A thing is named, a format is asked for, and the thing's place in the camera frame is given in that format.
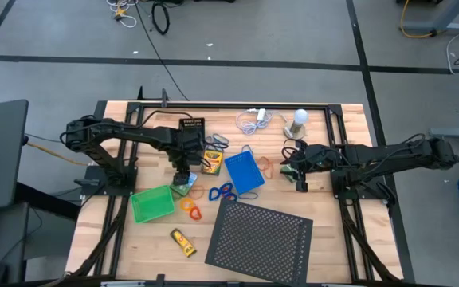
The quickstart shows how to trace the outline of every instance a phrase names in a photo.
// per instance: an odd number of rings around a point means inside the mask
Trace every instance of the wooden table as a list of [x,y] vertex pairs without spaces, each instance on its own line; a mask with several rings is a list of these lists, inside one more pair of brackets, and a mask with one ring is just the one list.
[[[127,104],[126,101],[109,101],[104,117],[124,121]],[[342,109],[349,143],[371,145],[363,106],[361,104],[342,104]],[[146,108],[145,117],[153,110],[154,108]],[[284,120],[280,116],[274,116],[267,128],[247,136],[235,125],[235,117],[241,110],[224,108],[169,108],[169,110],[181,110],[189,112],[193,117],[204,117],[207,135],[216,132],[229,139],[229,148],[225,152],[225,157],[241,152],[242,146],[248,144],[253,149],[255,159],[262,156],[270,159],[273,163],[272,178],[265,179],[265,185],[256,189],[259,194],[258,199],[243,202],[312,219],[314,228],[309,256],[308,282],[345,283],[351,281],[339,204],[332,194],[329,173],[309,174],[309,192],[300,193],[295,191],[295,185],[286,180],[279,172],[280,162],[283,160],[281,148],[285,140],[282,132]],[[281,112],[288,119],[293,118],[294,110],[281,110]],[[180,115],[155,114],[145,126],[178,128],[178,121],[181,117]],[[255,117],[242,116],[241,119],[255,120]],[[309,111],[306,130],[307,135],[304,140],[309,144],[328,145],[327,128],[322,112]],[[107,140],[103,143],[104,148],[113,155],[117,154],[119,144],[119,140]],[[127,147],[127,150],[130,151],[130,143],[127,143]],[[146,144],[140,144],[138,157],[137,192],[171,183],[175,169],[167,161],[164,152],[157,152]],[[199,167],[191,169],[192,171],[200,170]],[[117,279],[154,280],[158,273],[163,273],[168,281],[262,281],[204,263],[219,205],[218,202],[209,202],[207,193],[211,187],[219,187],[229,179],[224,165],[218,177],[198,173],[194,190],[203,189],[205,191],[204,196],[196,200],[202,212],[202,220],[199,222],[195,222],[187,212],[180,210],[178,202],[176,203],[177,211],[173,214],[143,224],[134,223],[132,210],[129,207]],[[80,212],[66,270],[77,269],[99,241],[107,201],[107,196],[93,196]],[[119,203],[116,202],[115,213],[118,206]],[[373,199],[361,200],[361,206],[367,239],[371,247],[389,271],[397,277],[402,277],[386,206],[380,200]],[[179,246],[171,239],[169,233],[174,228],[179,228],[192,241],[198,250],[195,255],[186,258]],[[108,272],[112,245],[109,242],[105,253],[103,273]],[[354,246],[356,247],[355,255],[359,266],[359,276],[364,278],[361,253],[356,243]]]

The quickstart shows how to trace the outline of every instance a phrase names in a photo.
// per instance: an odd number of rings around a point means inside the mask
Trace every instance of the black metal frame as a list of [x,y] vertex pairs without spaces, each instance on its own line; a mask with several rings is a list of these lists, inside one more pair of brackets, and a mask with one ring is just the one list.
[[[125,117],[126,123],[130,123],[132,113],[136,110],[138,111],[138,123],[140,123],[143,119],[145,108],[163,108],[165,106],[164,99],[162,99],[162,101],[153,101],[153,102],[148,101],[147,102],[146,99],[143,99],[143,95],[141,91],[139,91],[138,100],[144,100],[144,101],[142,102],[129,101],[128,102],[127,114]],[[107,101],[99,101],[97,103],[96,111],[94,112],[94,115],[97,118],[103,117],[106,105],[107,105]],[[346,134],[346,129],[344,127],[344,120],[343,120],[343,109],[340,104],[260,104],[260,103],[167,102],[167,107],[168,108],[234,108],[234,109],[241,109],[241,110],[248,109],[248,108],[266,108],[266,109],[279,109],[279,110],[304,108],[307,110],[321,111],[325,115],[325,124],[327,126],[327,134],[328,134],[328,141],[329,141],[330,147],[334,148],[335,145],[337,144],[335,141],[334,126],[332,124],[333,116],[335,116],[337,120],[341,144],[347,144],[347,134]],[[122,140],[120,143],[120,149],[118,152],[118,158],[122,160],[122,162],[123,162],[125,144],[126,142]],[[134,168],[135,161],[137,160],[136,155],[137,155],[137,143],[133,143],[132,150],[131,150],[131,158],[129,161],[129,164],[132,165],[132,168]],[[123,200],[122,208],[126,210],[128,207],[128,196],[124,196],[122,200]],[[361,233],[361,235],[364,238],[366,238],[366,232],[365,232],[364,224],[363,224],[363,215],[362,215],[362,210],[361,210],[359,200],[360,199],[355,199],[352,206],[353,206],[354,213],[355,213],[356,226],[359,232]],[[104,235],[104,232],[107,229],[107,226],[112,220],[112,211],[114,210],[114,202],[115,202],[115,197],[110,196],[110,199],[108,202],[108,210],[106,210],[106,215],[104,218],[104,228],[103,228],[102,235]],[[343,213],[343,209],[347,209],[347,204],[342,199],[339,200],[339,208],[342,213]],[[117,266],[118,266],[118,261],[119,261],[119,256],[120,256],[121,240],[123,237],[123,231],[124,231],[124,226],[122,225],[116,233],[116,240],[115,240],[114,249],[112,253],[111,266],[110,266],[110,272],[109,272],[111,276],[116,276],[116,271],[117,271]],[[343,225],[343,235],[345,238],[345,245],[347,249],[347,259],[348,259],[348,266],[350,269],[351,281],[352,282],[357,282],[357,281],[364,282],[359,278],[359,272],[357,270],[357,261],[355,260],[355,250],[354,250],[354,245],[353,245],[353,238],[351,236],[350,231],[344,225]],[[374,276],[373,276],[373,268],[371,266],[371,263],[364,252],[362,253],[362,256],[363,256],[364,270],[365,270],[365,276],[366,276],[365,281],[373,281]],[[104,254],[102,254],[99,260],[96,262],[94,275],[100,275],[100,272],[102,270],[103,260],[104,260]],[[177,283],[178,285],[218,285],[221,282],[214,282],[214,281],[201,281],[201,282],[200,281],[196,281],[196,282],[176,281],[175,283],[173,283],[172,281],[167,282],[168,285],[170,284],[176,285]],[[244,283],[246,286],[247,285],[249,286],[276,286],[278,285],[274,283],[267,283],[267,284],[250,283],[250,282],[242,282],[242,283]],[[320,286],[320,284],[310,283],[308,284],[308,286]]]

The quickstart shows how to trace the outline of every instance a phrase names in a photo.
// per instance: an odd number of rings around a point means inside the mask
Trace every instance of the green plastic basket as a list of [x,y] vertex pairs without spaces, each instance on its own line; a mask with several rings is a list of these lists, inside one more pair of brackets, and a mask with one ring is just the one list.
[[131,196],[131,204],[135,223],[147,222],[175,212],[173,195],[167,185]]

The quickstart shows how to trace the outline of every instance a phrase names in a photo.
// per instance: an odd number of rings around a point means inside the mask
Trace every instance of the white light bulb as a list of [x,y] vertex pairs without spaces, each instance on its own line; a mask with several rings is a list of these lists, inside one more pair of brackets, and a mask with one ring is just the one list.
[[295,124],[305,124],[308,121],[308,112],[304,109],[298,109],[295,111]]

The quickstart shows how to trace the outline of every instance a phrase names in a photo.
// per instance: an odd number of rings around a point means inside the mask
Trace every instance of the black perforated tray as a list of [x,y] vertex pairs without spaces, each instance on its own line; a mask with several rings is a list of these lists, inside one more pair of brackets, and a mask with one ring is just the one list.
[[312,220],[223,199],[205,263],[305,286]]

